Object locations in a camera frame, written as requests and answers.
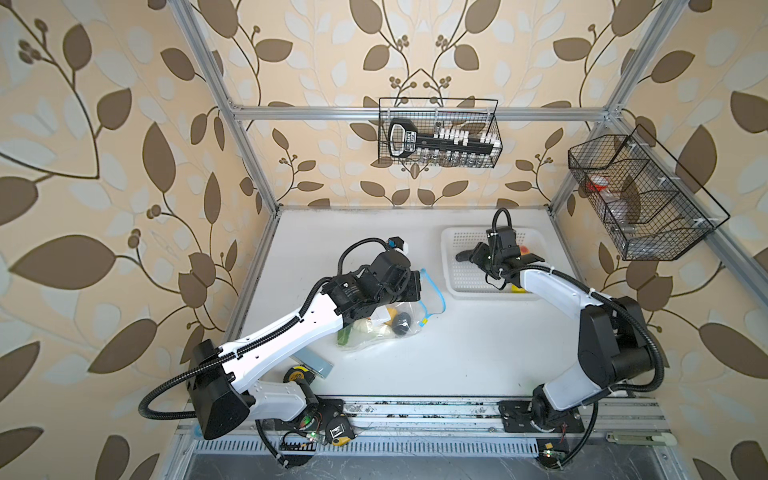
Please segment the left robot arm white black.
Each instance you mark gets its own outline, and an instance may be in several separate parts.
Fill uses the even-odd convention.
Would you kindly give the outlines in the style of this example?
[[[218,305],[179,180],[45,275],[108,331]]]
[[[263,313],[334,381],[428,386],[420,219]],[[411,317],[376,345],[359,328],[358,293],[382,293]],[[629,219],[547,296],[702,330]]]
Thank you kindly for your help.
[[[371,263],[321,278],[298,309],[261,330],[221,346],[209,340],[197,345],[189,370],[146,394],[139,414],[156,421],[195,419],[206,440],[230,433],[249,418],[300,417],[315,402],[311,389],[297,381],[264,382],[266,372],[358,320],[420,299],[420,274],[412,269],[405,246],[397,237],[381,245]]]

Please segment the dark toy eggplant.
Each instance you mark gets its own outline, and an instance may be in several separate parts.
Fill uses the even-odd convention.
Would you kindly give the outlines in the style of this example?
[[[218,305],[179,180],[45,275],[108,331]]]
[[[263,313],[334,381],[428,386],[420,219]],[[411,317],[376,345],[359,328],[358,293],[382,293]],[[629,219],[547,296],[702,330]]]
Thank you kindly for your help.
[[[469,262],[469,263],[473,263],[473,262],[474,262],[473,258],[474,258],[474,251],[473,251],[473,250],[466,250],[466,251],[462,251],[462,252],[459,252],[459,253],[458,253],[458,254],[455,256],[455,260],[456,260],[457,262]]]

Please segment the clear zip bag blue zipper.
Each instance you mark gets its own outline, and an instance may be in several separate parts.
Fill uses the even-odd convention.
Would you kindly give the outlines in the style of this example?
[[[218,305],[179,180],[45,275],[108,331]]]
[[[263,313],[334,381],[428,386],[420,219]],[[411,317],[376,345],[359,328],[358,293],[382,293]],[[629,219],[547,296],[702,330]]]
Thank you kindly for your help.
[[[361,351],[419,335],[430,320],[447,310],[443,292],[426,269],[419,272],[421,299],[378,307],[371,317],[356,320],[336,334],[342,351]]]

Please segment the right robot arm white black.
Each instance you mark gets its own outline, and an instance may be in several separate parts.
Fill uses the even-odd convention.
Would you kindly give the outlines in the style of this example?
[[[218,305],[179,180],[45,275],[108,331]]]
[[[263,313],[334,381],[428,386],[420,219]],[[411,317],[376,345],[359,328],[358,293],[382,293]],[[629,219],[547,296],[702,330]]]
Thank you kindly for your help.
[[[649,333],[639,304],[614,298],[523,254],[511,227],[489,229],[485,242],[458,253],[488,279],[532,293],[578,323],[577,360],[556,379],[534,389],[528,416],[542,431],[554,428],[578,406],[617,391],[648,393],[665,377],[662,349]]]

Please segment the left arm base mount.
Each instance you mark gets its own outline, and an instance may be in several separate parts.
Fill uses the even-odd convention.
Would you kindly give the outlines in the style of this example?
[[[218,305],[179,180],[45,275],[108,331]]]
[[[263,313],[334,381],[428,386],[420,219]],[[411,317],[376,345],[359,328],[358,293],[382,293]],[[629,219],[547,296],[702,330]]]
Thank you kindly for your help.
[[[335,418],[344,414],[344,401],[340,398],[319,395],[315,403],[310,403],[292,420],[279,419],[262,420],[262,426],[267,430],[318,433],[324,435],[329,424]]]

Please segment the black toy item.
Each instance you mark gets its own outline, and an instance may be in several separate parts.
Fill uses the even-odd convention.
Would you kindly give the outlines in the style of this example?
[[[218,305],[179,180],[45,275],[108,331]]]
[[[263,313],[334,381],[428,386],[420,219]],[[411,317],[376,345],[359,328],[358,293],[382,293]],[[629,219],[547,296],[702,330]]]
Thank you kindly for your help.
[[[411,316],[405,312],[399,313],[394,321],[391,321],[390,327],[393,333],[398,336],[406,336],[411,331],[412,319]]]

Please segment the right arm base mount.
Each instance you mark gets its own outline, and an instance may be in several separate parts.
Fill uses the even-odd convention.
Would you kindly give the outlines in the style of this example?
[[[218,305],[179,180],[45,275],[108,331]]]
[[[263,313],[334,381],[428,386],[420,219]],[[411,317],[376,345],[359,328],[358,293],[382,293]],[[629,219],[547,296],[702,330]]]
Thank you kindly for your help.
[[[583,433],[585,426],[576,408],[558,411],[534,400],[505,400],[498,403],[506,433]]]

